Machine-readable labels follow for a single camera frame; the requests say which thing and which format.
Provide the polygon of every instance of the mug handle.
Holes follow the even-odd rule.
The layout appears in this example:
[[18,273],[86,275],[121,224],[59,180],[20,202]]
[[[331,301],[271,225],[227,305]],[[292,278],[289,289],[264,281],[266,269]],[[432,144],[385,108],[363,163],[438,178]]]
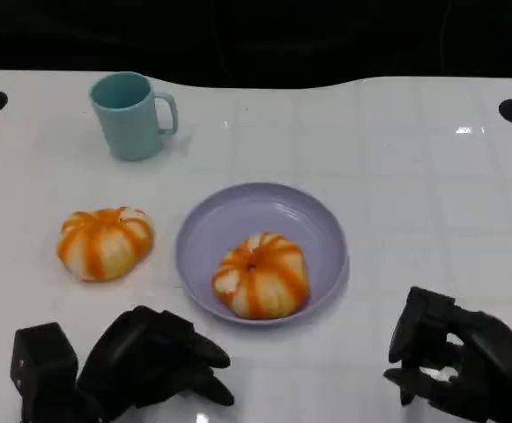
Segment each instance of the mug handle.
[[163,128],[160,128],[158,130],[159,134],[162,135],[174,135],[175,132],[177,132],[177,128],[179,127],[179,118],[177,115],[177,105],[175,104],[174,96],[168,93],[154,93],[154,98],[156,99],[163,99],[167,101],[167,104],[169,105],[169,109],[171,110],[171,118],[172,118],[172,128],[165,130]]

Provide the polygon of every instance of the teal mug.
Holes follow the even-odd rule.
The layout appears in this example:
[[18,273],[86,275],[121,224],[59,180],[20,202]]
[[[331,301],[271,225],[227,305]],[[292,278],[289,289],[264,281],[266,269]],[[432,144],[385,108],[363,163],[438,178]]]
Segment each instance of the teal mug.
[[[168,93],[155,93],[150,81],[135,72],[118,72],[97,81],[89,92],[91,104],[111,153],[122,160],[143,160],[162,147],[160,135],[177,131],[177,106]],[[158,124],[154,99],[167,101],[171,109],[171,129]]]

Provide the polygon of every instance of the lavender bowl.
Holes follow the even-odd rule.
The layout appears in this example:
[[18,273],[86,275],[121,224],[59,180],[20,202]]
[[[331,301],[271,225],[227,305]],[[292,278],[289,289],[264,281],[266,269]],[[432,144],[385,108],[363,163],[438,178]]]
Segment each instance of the lavender bowl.
[[[235,315],[212,291],[212,274],[226,252],[259,232],[283,234],[297,242],[308,267],[310,297],[297,313],[273,320]],[[328,302],[349,276],[342,228],[318,200],[297,189],[273,183],[247,183],[205,199],[185,219],[175,247],[183,288],[200,307],[223,319],[250,325],[285,323]]]

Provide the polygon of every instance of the white table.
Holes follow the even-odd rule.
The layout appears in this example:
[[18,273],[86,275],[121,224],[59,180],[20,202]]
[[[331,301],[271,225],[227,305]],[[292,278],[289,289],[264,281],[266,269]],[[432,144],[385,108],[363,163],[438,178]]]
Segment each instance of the white table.
[[[512,80],[375,78],[302,91],[155,80],[175,96],[182,130],[153,160],[123,163],[109,156],[87,99],[101,75],[0,71],[9,95],[0,112],[0,423],[19,420],[8,375],[17,328],[58,321],[81,364],[137,304],[172,310],[224,346],[233,365],[219,376],[237,404],[175,397],[124,421],[456,421],[421,401],[402,411],[381,374],[412,285],[512,326],[512,124],[498,114]],[[186,213],[245,181],[304,189],[343,225],[349,288],[304,324],[231,326],[180,287],[172,254]],[[157,247],[123,281],[78,283],[56,259],[61,223],[126,204],[152,215]]]

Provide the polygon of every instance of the robotic hand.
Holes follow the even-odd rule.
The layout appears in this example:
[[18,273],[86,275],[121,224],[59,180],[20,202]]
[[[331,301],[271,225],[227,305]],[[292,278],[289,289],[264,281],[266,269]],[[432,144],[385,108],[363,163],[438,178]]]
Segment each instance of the robotic hand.
[[232,405],[233,395],[212,370],[229,365],[191,322],[140,306],[111,324],[77,380],[78,358],[58,323],[17,330],[11,379],[23,397],[24,423],[108,423],[133,405],[183,390]]
[[[448,342],[449,333],[463,345]],[[384,376],[400,387],[401,404],[416,395],[443,412],[484,423],[512,423],[512,330],[483,312],[418,287],[409,292],[389,350]],[[447,381],[431,374],[452,367]]]

